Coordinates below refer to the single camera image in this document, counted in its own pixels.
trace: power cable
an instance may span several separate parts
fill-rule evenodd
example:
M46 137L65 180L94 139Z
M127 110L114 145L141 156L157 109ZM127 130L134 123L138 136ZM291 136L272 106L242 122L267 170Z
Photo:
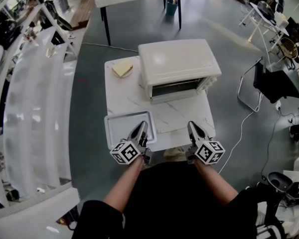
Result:
M234 148L236 148L236 146L240 143L240 141L241 141L241 139L242 139L242 137L243 137L243 124L244 124L245 120L248 119L249 116L251 116L251 114L253 114L253 113L254 113L254 111L252 111L251 113L249 113L248 116L245 117L244 120L241 122L241 125L240 125L240 139L239 139L239 141L235 144L235 146L231 149L230 154L229 154L229 156L228 156L228 158L227 158L225 164L224 164L223 167L220 169L219 173L221 173L221 171L224 169L225 165L227 164L228 160L229 160L230 157L231 157L231 154L233 153Z
M126 51L132 51L132 52L138 53L138 51L136 51L136 50L125 49L125 48L115 47L115 46L109 46L109 45L99 44L99 43L82 42L82 45L95 45L95 46L109 47L109 48L112 48L112 49L126 50Z
M297 123L296 116L295 116L293 113L289 113L289 114L287 114L287 115L283 115L283 113L281 112L281 108L280 108L280 107L278 108L278 110L279 110L281 116L283 116L283 117L287 117L287 116L289 116L289 115L294 116L294 118L295 118L295 123Z
M273 139L273 137L274 137L275 128L276 128L276 125L277 125L278 121L280 120L281 116L282 116L282 115L279 114L279 118L277 119L276 123L274 124L273 132L272 132L272 134L271 134L271 136L270 136L270 139L269 139L269 142L268 142L268 144L267 144L267 159L266 159L266 163L265 163L265 165L263 166L263 168L261 169L261 173L260 173L260 174L261 174L261 178L262 178L264 181L266 181L266 177L263 175L263 172L264 172L264 169L265 169L265 167L267 166L268 161L269 161L269 146L270 146L270 143L271 143L271 141L272 141L272 139Z

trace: bread slice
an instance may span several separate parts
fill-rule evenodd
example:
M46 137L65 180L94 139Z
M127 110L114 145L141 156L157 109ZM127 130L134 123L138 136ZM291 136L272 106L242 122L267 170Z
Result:
M133 64L128 59L124 59L112 66L112 70L120 78L124 77L132 68Z

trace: trash can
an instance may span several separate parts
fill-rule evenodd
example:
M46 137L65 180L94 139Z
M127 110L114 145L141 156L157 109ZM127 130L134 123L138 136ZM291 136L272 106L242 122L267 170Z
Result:
M177 0L167 0L166 15L174 16L176 9L177 9Z

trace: black shirt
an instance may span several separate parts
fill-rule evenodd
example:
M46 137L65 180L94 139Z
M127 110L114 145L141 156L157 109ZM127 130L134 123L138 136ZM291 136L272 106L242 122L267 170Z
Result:
M256 238L257 200L242 191L223 207L197 169L167 162L142 171L123 216L101 201L88 201L73 238Z

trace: oven window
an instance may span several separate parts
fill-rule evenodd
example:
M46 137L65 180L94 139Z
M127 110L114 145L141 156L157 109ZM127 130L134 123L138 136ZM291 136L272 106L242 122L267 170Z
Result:
M156 85L152 88L152 97L166 95L175 92L181 92L186 90L197 89L199 84L205 78L193 79L193 80L186 80L186 81L179 81L173 83L166 83L162 85Z

